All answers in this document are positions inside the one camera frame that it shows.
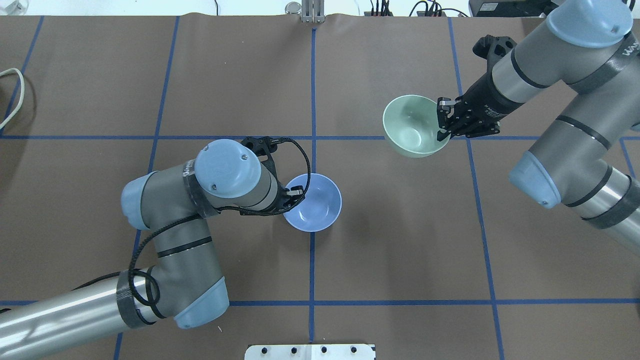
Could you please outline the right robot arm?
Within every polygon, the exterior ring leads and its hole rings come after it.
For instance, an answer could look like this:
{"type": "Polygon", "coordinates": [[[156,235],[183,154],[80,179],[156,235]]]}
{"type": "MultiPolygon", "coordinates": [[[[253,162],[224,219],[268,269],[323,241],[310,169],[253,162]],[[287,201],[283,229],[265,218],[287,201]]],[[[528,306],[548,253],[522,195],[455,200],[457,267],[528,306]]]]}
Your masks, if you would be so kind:
{"type": "Polygon", "coordinates": [[[440,97],[437,141],[498,134],[503,118],[558,82],[576,96],[509,173],[544,208],[563,204],[634,253],[639,181],[603,160],[639,130],[639,39],[621,0],[566,0],[520,43],[486,35],[473,46],[487,70],[464,94],[440,97]]]}

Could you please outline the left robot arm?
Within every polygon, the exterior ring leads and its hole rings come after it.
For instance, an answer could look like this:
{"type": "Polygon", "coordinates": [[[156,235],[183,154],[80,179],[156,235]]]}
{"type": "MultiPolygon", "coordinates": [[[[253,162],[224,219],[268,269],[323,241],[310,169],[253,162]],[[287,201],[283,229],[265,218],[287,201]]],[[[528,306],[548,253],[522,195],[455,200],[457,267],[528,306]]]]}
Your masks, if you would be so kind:
{"type": "Polygon", "coordinates": [[[1,314],[1,358],[34,360],[172,318],[183,330],[230,306],[208,219],[224,211],[286,214],[310,186],[284,187],[272,153],[290,137],[217,139],[194,159],[130,181],[121,209],[150,234],[126,269],[1,314]]]}

